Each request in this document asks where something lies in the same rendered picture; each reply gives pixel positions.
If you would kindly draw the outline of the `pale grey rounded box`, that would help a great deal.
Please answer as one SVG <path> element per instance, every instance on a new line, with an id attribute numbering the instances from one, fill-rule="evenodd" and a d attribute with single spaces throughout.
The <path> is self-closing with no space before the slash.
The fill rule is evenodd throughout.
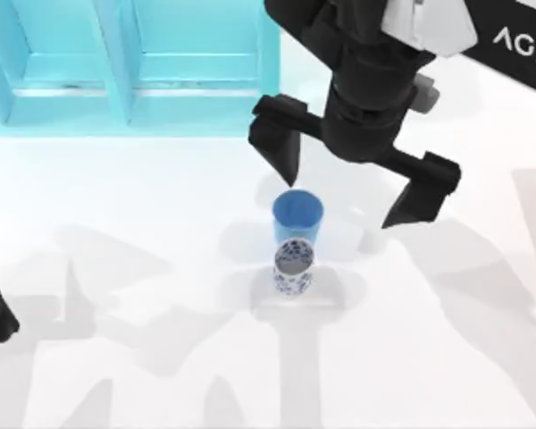
<path id="1" fill-rule="evenodd" d="M 435 80 L 419 73 L 415 77 L 415 100 L 412 109 L 420 114 L 427 114 L 437 103 L 440 97 L 439 90 L 434 86 Z"/>

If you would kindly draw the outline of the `blue and white patterned cup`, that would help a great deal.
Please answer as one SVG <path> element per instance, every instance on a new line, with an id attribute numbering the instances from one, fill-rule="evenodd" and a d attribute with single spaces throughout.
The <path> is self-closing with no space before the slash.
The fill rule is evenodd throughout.
<path id="1" fill-rule="evenodd" d="M 276 290 L 287 296 L 302 295 L 313 281 L 314 248 L 310 241 L 293 237 L 275 252 L 272 277 Z"/>

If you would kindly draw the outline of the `light blue rack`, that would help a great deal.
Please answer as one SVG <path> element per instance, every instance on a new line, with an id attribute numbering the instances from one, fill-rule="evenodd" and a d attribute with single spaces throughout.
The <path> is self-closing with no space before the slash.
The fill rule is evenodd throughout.
<path id="1" fill-rule="evenodd" d="M 264 0 L 0 0 L 0 136 L 240 136 L 280 65 Z"/>

